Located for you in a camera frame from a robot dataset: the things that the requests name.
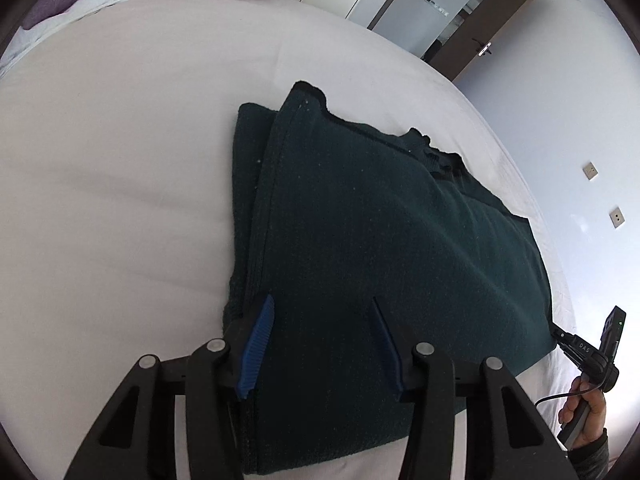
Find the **gray sleeve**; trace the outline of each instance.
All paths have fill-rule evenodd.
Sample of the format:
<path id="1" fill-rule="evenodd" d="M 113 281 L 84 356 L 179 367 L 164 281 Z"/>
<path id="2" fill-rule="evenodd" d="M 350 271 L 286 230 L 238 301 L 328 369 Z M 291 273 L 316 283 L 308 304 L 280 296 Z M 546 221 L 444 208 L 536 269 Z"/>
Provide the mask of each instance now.
<path id="1" fill-rule="evenodd" d="M 595 442 L 571 450 L 568 457 L 580 480 L 602 480 L 609 467 L 607 430 Z"/>

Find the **white wall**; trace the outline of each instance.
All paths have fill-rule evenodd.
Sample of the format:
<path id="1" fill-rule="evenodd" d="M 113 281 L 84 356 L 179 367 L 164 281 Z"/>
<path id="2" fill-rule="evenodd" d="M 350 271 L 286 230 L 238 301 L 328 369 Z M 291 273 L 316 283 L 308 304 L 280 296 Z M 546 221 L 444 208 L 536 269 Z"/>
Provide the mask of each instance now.
<path id="1" fill-rule="evenodd" d="M 602 0 L 535 0 L 456 85 L 509 150 L 545 216 L 578 330 L 627 312 L 607 394 L 617 456 L 640 420 L 640 56 Z M 600 172 L 589 182 L 581 168 Z M 626 223 L 615 230 L 609 212 Z"/>

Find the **white bedsheet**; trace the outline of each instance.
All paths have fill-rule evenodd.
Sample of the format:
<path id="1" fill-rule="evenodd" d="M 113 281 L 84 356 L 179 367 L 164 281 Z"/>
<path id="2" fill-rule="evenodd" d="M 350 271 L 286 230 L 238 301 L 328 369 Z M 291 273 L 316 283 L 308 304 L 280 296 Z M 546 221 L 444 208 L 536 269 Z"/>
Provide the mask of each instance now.
<path id="1" fill-rule="evenodd" d="M 84 16 L 93 14 L 104 7 L 126 2 L 127 0 L 78 0 L 65 12 L 42 20 L 29 30 L 19 27 L 11 38 L 9 45 L 0 57 L 0 78 L 28 51 L 46 40 L 51 34 L 62 30 L 69 23 L 75 22 Z"/>
<path id="2" fill-rule="evenodd" d="M 61 479 L 137 358 L 221 333 L 232 270 L 239 105 L 297 80 L 346 120 L 414 126 L 530 219 L 554 317 L 574 316 L 556 254 L 500 142 L 446 79 L 387 40 L 291 0 L 131 0 L 69 24 L 0 80 L 0 418 L 40 480 Z M 574 372 L 520 375 L 537 398 Z M 552 424 L 557 403 L 543 412 Z M 453 478 L 462 478 L 458 416 Z M 395 479 L 404 441 L 271 479 Z"/>

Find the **human hand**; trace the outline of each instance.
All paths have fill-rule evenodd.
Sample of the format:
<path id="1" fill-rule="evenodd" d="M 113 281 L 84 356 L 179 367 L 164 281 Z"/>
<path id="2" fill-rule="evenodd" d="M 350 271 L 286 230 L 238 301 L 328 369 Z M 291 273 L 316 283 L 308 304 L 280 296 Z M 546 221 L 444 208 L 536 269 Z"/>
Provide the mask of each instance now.
<path id="1" fill-rule="evenodd" d="M 593 384 L 589 381 L 583 380 L 580 377 L 576 377 L 571 384 L 571 392 L 583 392 L 593 388 Z M 574 418 L 574 411 L 578 407 L 580 399 L 584 399 L 589 403 L 591 409 L 587 420 L 584 423 L 584 428 L 575 439 L 573 449 L 586 446 L 591 442 L 595 442 L 602 436 L 602 430 L 604 429 L 604 420 L 607 415 L 607 402 L 604 398 L 602 390 L 596 388 L 588 394 L 569 397 L 564 403 L 562 410 L 558 412 L 558 422 L 568 423 Z"/>

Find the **black cable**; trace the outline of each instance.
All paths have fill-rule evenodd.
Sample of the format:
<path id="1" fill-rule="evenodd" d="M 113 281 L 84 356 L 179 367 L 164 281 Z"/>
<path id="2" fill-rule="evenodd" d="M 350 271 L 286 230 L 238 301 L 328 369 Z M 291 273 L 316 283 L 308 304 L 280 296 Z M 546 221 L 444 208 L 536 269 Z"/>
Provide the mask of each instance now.
<path id="1" fill-rule="evenodd" d="M 538 405 L 540 404 L 540 402 L 546 402 L 547 400 L 553 400 L 553 399 L 560 399 L 561 397 L 573 397 L 576 395 L 584 395 L 584 394 L 588 394 L 589 392 L 592 392 L 593 390 L 597 390 L 599 387 L 601 387 L 604 384 L 605 379 L 603 379 L 600 384 L 598 384 L 597 386 L 594 386 L 593 388 L 589 388 L 588 390 L 583 390 L 581 392 L 569 392 L 567 394 L 557 394 L 557 395 L 551 395 L 548 397 L 542 397 L 542 399 L 540 399 L 538 402 L 536 402 L 534 404 L 534 406 L 537 408 Z"/>

